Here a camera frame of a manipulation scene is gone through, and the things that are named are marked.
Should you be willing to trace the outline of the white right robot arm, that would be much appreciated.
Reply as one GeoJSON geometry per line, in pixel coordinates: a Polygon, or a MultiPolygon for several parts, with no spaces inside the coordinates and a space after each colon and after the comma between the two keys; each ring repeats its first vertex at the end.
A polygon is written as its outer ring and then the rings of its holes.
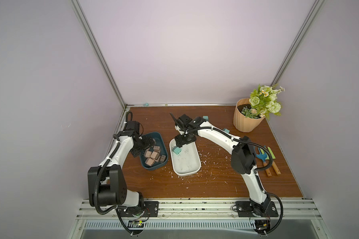
{"type": "Polygon", "coordinates": [[[187,115],[182,115],[178,119],[174,116],[172,118],[175,123],[175,129],[179,132],[175,137],[176,146],[183,147],[195,142],[198,137],[203,137],[225,149],[231,155],[231,167],[244,180],[249,192],[249,203],[251,204],[252,212],[257,216],[263,216],[268,211],[272,211],[270,193],[264,189],[258,173],[269,169],[273,164],[273,157],[268,149],[252,142],[249,137],[239,137],[227,133],[212,125],[203,117],[192,119],[187,115]],[[266,152],[269,157],[267,165],[257,167],[254,147],[266,152]]]}

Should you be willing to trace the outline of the white storage tray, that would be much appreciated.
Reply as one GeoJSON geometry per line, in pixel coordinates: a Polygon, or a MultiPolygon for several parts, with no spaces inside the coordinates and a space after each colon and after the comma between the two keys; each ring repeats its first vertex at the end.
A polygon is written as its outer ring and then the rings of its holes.
{"type": "Polygon", "coordinates": [[[179,155],[172,152],[172,148],[176,146],[175,139],[170,141],[169,146],[173,170],[178,176],[185,177],[198,173],[201,169],[201,161],[195,142],[181,147],[179,155]]]}

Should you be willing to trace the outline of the dark teal storage tray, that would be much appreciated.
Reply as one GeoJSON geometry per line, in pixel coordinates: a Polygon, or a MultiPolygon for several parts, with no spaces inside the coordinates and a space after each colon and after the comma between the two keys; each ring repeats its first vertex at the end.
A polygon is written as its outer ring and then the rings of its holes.
{"type": "Polygon", "coordinates": [[[140,154],[141,165],[150,171],[164,167],[169,161],[169,154],[165,148],[161,134],[151,132],[147,134],[147,137],[150,137],[155,145],[142,151],[140,154]]]}

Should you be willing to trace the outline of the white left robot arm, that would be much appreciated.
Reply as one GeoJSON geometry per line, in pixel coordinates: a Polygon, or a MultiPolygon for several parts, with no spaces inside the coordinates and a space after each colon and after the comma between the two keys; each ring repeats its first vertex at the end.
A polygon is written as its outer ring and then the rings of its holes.
{"type": "Polygon", "coordinates": [[[155,145],[152,137],[134,131],[120,131],[113,135],[114,145],[99,166],[88,170],[89,203],[98,214],[112,210],[143,208],[142,193],[128,189],[123,165],[128,154],[134,157],[155,145]]]}

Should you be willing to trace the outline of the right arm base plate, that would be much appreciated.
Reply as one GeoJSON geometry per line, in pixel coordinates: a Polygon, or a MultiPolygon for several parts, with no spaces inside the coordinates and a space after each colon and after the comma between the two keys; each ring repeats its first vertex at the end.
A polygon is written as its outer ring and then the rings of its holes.
{"type": "Polygon", "coordinates": [[[274,202],[257,204],[249,201],[236,201],[232,206],[232,210],[238,214],[239,217],[278,217],[279,213],[275,207],[274,202]]]}

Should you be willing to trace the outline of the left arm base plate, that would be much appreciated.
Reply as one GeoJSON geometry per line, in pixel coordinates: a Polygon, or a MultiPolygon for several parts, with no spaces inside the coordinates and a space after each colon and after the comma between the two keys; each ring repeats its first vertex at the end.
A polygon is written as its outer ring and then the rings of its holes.
{"type": "Polygon", "coordinates": [[[138,217],[157,217],[159,212],[159,202],[158,201],[145,201],[143,205],[137,207],[129,207],[127,209],[121,209],[121,216],[128,218],[138,218],[138,217]]]}

